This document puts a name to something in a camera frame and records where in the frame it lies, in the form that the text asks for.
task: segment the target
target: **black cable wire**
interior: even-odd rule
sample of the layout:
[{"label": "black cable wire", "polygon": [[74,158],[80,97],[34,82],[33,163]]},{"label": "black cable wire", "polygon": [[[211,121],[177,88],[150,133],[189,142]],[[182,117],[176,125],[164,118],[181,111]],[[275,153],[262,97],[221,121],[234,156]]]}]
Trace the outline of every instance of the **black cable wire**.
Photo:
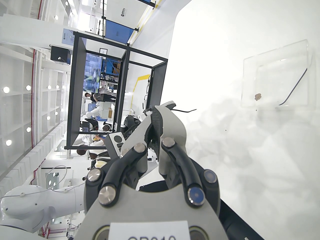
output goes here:
[{"label": "black cable wire", "polygon": [[176,110],[176,109],[172,109],[171,111],[177,111],[177,112],[183,112],[183,113],[190,113],[190,112],[193,112],[195,111],[196,109],[193,109],[191,111],[181,111],[181,110]]},{"label": "black cable wire", "polygon": [[295,90],[295,88],[297,87],[298,83],[301,81],[301,79],[303,78],[303,76],[306,74],[308,68],[305,69],[304,73],[302,74],[301,78],[298,80],[297,84],[293,87],[292,91],[290,92],[290,94],[288,95],[287,99],[285,99],[285,101],[279,105],[283,105],[290,97],[290,95],[292,94],[292,92]]},{"label": "black cable wire", "polygon": [[126,137],[128,135],[128,133],[133,132],[138,127],[139,124],[140,123],[136,123],[133,126],[131,126],[127,131],[125,131],[125,133],[123,134],[123,137],[125,140],[127,140],[127,138],[129,137],[129,136]]}]

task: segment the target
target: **white sign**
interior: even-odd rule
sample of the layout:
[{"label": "white sign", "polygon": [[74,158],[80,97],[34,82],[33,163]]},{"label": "white sign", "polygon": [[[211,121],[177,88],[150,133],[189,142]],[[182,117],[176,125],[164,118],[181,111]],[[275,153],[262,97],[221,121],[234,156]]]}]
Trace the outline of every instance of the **white sign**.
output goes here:
[{"label": "white sign", "polygon": [[143,2],[137,0],[108,0],[106,7],[106,19],[135,29],[148,7]]},{"label": "white sign", "polygon": [[111,223],[109,240],[190,240],[187,221]]}]

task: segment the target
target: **monitor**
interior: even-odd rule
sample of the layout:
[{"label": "monitor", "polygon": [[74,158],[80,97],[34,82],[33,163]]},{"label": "monitor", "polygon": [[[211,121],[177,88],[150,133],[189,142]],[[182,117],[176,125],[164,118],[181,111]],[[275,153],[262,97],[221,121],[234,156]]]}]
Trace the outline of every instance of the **monitor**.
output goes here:
[{"label": "monitor", "polygon": [[83,91],[98,93],[101,76],[102,57],[87,53],[85,59]]}]

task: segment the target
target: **ceiling light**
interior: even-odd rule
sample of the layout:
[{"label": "ceiling light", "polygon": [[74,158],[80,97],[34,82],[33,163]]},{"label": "ceiling light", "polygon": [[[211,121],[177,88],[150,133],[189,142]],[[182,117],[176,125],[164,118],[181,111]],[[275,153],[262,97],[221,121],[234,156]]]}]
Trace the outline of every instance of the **ceiling light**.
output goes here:
[{"label": "ceiling light", "polygon": [[7,94],[7,93],[9,93],[10,89],[9,89],[9,87],[4,87],[3,91],[4,91],[5,94]]}]

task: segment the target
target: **black speaker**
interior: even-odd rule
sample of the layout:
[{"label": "black speaker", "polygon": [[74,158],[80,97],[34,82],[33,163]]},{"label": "black speaker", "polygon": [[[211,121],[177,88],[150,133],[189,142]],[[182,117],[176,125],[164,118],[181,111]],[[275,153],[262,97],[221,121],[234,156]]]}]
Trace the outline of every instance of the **black speaker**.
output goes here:
[{"label": "black speaker", "polygon": [[71,63],[70,50],[62,47],[52,46],[50,59],[52,61],[67,63],[70,65]]}]

